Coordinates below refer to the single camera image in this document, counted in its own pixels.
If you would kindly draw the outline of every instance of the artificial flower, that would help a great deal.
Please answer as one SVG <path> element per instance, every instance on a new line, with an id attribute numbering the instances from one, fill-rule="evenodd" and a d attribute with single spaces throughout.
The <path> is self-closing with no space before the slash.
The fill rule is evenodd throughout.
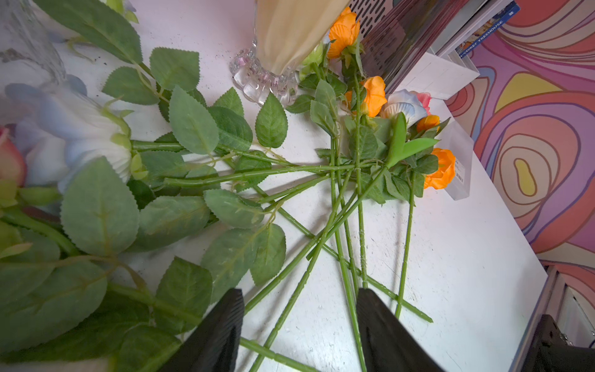
<path id="1" fill-rule="evenodd" d="M 8 138 L 9 133 L 8 128 L 0 127 L 0 180 L 11 180 L 22 186 L 27 167 L 23 156 Z"/>
<path id="2" fill-rule="evenodd" d="M 424 189 L 430 186 L 436 190 L 444 189 L 455 178 L 456 158 L 447 149 L 435 148 L 432 154 L 438 157 L 438 170 L 425 177 Z"/>
<path id="3" fill-rule="evenodd" d="M 26 186 L 58 185 L 64 193 L 73 176 L 106 157 L 122 181 L 130 178 L 130 129 L 124 120 L 64 83 L 52 93 L 26 84 L 6 86 L 6 95 L 32 107 L 18 123 L 14 145 L 25 157 Z"/>
<path id="4" fill-rule="evenodd" d="M 417 123 L 417 132 L 421 132 L 423 130 L 428 130 L 430 128 L 435 127 L 436 125 L 440 124 L 440 117 L 437 115 L 428 115 L 418 121 Z"/>
<path id="5" fill-rule="evenodd" d="M 370 117 L 375 117 L 386 103 L 386 98 L 384 97 L 384 88 L 386 85 L 380 76 L 370 77 L 363 84 L 366 89 L 366 97 L 362 102 L 361 111 L 367 113 Z M 352 94 L 351 91 L 345 93 L 347 105 L 351 104 Z"/>
<path id="6" fill-rule="evenodd" d="M 338 58 L 343 49 L 353 45 L 359 36 L 359 21 L 356 21 L 357 15 L 349 7 L 345 8 L 332 25 L 328 38 L 331 45 L 328 49 L 329 58 Z"/>
<path id="7" fill-rule="evenodd" d="M 417 94 L 408 92 L 406 89 L 389 95 L 381 116 L 383 118 L 391 118 L 399 112 L 404 113 L 407 120 L 407 128 L 411 127 L 419 119 L 427 116 L 427 112 L 423 104 L 419 101 L 419 98 L 417 98 Z"/>

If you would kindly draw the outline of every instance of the psychedelic wallpaper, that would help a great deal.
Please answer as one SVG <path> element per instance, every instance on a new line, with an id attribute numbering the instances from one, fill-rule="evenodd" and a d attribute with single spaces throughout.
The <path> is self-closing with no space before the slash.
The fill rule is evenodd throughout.
<path id="1" fill-rule="evenodd" d="M 537 256 L 595 324 L 595 0 L 521 7 L 448 106 Z"/>

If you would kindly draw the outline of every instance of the orange rose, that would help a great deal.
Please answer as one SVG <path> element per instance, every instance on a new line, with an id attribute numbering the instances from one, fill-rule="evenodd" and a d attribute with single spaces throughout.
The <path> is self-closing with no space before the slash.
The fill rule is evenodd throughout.
<path id="1" fill-rule="evenodd" d="M 429 115 L 417 123 L 417 132 L 428 130 L 440 124 L 440 117 L 436 115 Z"/>
<path id="2" fill-rule="evenodd" d="M 340 57 L 343 49 L 354 44 L 358 39 L 359 21 L 355 21 L 356 17 L 357 15 L 347 7 L 331 27 L 328 37 L 334 42 L 328 49 L 327 56 L 329 58 Z"/>
<path id="3" fill-rule="evenodd" d="M 384 97 L 385 87 L 384 80 L 380 76 L 370 77 L 364 82 L 366 98 L 362 102 L 362 112 L 367 113 L 370 117 L 375 117 L 380 113 L 380 109 L 387 102 Z M 351 104 L 351 96 L 351 91 L 345 93 L 348 106 Z"/>
<path id="4" fill-rule="evenodd" d="M 444 189 L 455 178 L 456 158 L 450 150 L 435 148 L 433 155 L 438 157 L 438 170 L 425 177 L 424 189 L 433 187 L 436 190 Z"/>

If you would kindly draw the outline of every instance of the serrated leaf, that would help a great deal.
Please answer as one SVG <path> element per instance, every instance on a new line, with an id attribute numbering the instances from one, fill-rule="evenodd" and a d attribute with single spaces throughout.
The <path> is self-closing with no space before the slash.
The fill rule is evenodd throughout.
<path id="1" fill-rule="evenodd" d="M 82 251 L 110 256 L 128 248 L 139 228 L 139 210 L 105 157 L 89 162 L 68 186 L 62 201 L 64 231 Z"/>
<path id="2" fill-rule="evenodd" d="M 287 137 L 287 115 L 272 93 L 256 116 L 256 137 L 264 147 L 278 148 Z"/>
<path id="3" fill-rule="evenodd" d="M 254 227 L 264 218 L 262 207 L 227 190 L 207 190 L 204 193 L 209 209 L 221 221 L 244 229 Z"/>
<path id="4" fill-rule="evenodd" d="M 131 179 L 126 186 L 128 186 L 132 195 L 134 195 L 134 200 L 136 200 L 136 205 L 140 210 L 146 207 L 148 203 L 155 200 L 153 190 L 151 190 L 149 185 L 145 182 Z"/>
<path id="5" fill-rule="evenodd" d="M 248 151 L 252 146 L 252 129 L 243 116 L 227 107 L 209 107 L 209 113 L 219 129 L 219 144 Z"/>
<path id="6" fill-rule="evenodd" d="M 167 268 L 157 287 L 156 297 L 176 308 L 202 317 L 211 303 L 211 273 L 179 257 Z M 174 335 L 196 327 L 166 312 L 155 309 L 157 327 Z"/>
<path id="7" fill-rule="evenodd" d="M 187 179 L 204 180 L 208 178 L 218 177 L 219 174 L 215 168 L 208 165 L 201 165 L 198 168 L 191 169 L 186 175 Z M 202 196 L 205 190 L 221 189 L 219 183 L 213 185 L 206 185 L 201 187 L 183 187 L 180 191 L 181 196 Z"/>
<path id="8" fill-rule="evenodd" d="M 41 345 L 2 357 L 5 362 L 79 361 L 106 357 L 120 348 L 132 328 L 149 324 L 149 307 L 107 292 L 99 308 L 67 333 Z"/>
<path id="9" fill-rule="evenodd" d="M 201 76 L 198 52 L 155 48 L 149 62 L 151 72 L 161 87 L 173 90 L 177 85 L 186 92 L 196 89 Z"/>
<path id="10" fill-rule="evenodd" d="M 181 342 L 159 328 L 139 326 L 126 333 L 116 356 L 115 372 L 154 372 Z"/>
<path id="11" fill-rule="evenodd" d="M 170 124 L 178 142 L 195 154 L 209 154 L 219 143 L 219 130 L 209 111 L 180 87 L 171 95 Z"/>
<path id="12" fill-rule="evenodd" d="M 62 194 L 55 187 L 23 187 L 18 195 L 30 205 L 48 205 L 62 199 Z"/>
<path id="13" fill-rule="evenodd" d="M 374 132 L 368 126 L 359 126 L 359 149 L 360 159 L 373 159 L 378 151 L 378 141 Z M 349 153 L 355 159 L 355 134 L 349 138 Z"/>
<path id="14" fill-rule="evenodd" d="M 223 95 L 215 101 L 213 106 L 226 107 L 241 117 L 244 117 L 244 106 L 242 106 L 242 100 L 237 94 L 237 91 L 232 87 L 223 93 Z"/>
<path id="15" fill-rule="evenodd" d="M 142 77 L 146 84 L 150 85 L 149 79 Z M 115 69 L 105 82 L 103 93 L 119 98 L 122 101 L 139 105 L 154 105 L 159 102 L 147 85 L 143 83 L 138 71 L 132 67 L 120 67 Z"/>
<path id="16" fill-rule="evenodd" d="M 258 150 L 251 150 L 251 154 L 259 154 L 263 157 L 266 157 L 264 152 Z M 268 170 L 272 169 L 273 165 L 266 161 L 266 160 L 259 160 L 241 156 L 236 161 L 236 173 L 243 173 L 243 172 L 250 172 L 255 170 Z M 264 181 L 267 176 L 251 176 L 242 181 L 237 182 L 234 185 L 236 191 L 243 191 L 258 185 L 260 182 Z"/>
<path id="17" fill-rule="evenodd" d="M 200 196 L 160 196 L 140 211 L 139 234 L 128 252 L 165 247 L 195 234 L 210 213 Z"/>
<path id="18" fill-rule="evenodd" d="M 35 0 L 57 22 L 127 63 L 142 63 L 140 37 L 117 12 L 95 0 Z"/>
<path id="19" fill-rule="evenodd" d="M 56 268 L 34 291 L 0 308 L 0 354 L 36 346 L 76 327 L 97 309 L 106 288 L 104 271 L 91 262 Z"/>
<path id="20" fill-rule="evenodd" d="M 149 172 L 145 182 L 153 189 L 161 187 L 165 177 L 182 178 L 188 173 L 186 163 L 179 152 L 143 151 L 140 157 Z"/>
<path id="21" fill-rule="evenodd" d="M 271 224 L 256 237 L 256 258 L 250 268 L 252 280 L 261 286 L 281 271 L 285 262 L 285 232 L 279 225 Z"/>
<path id="22" fill-rule="evenodd" d="M 23 242 L 33 245 L 26 252 L 0 260 L 0 305 L 35 290 L 52 273 L 52 262 L 60 258 L 60 249 L 53 240 L 25 229 L 17 232 Z M 24 262 L 39 265 L 23 266 Z"/>
<path id="23" fill-rule="evenodd" d="M 232 229 L 219 235 L 206 250 L 201 266 L 213 278 L 211 303 L 219 301 L 248 272 L 256 257 L 255 241 L 252 230 Z"/>
<path id="24" fill-rule="evenodd" d="M 292 114 L 301 114 L 310 110 L 310 102 L 314 99 L 311 95 L 302 94 L 298 96 L 296 101 L 291 106 L 285 107 Z"/>
<path id="25" fill-rule="evenodd" d="M 330 136 L 336 135 L 337 127 L 328 107 L 318 101 L 310 102 L 310 119 Z"/>
<path id="26" fill-rule="evenodd" d="M 436 155 L 426 155 L 417 161 L 417 168 L 413 169 L 416 173 L 432 174 L 438 170 L 438 157 Z"/>

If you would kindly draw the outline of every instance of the glass vase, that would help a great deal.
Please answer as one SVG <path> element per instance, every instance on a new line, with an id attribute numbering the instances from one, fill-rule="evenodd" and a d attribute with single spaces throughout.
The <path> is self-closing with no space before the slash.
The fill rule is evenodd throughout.
<path id="1" fill-rule="evenodd" d="M 297 94 L 296 68 L 320 43 L 348 0 L 258 0 L 255 37 L 231 62 L 234 83 L 251 101 L 273 93 L 287 106 Z"/>

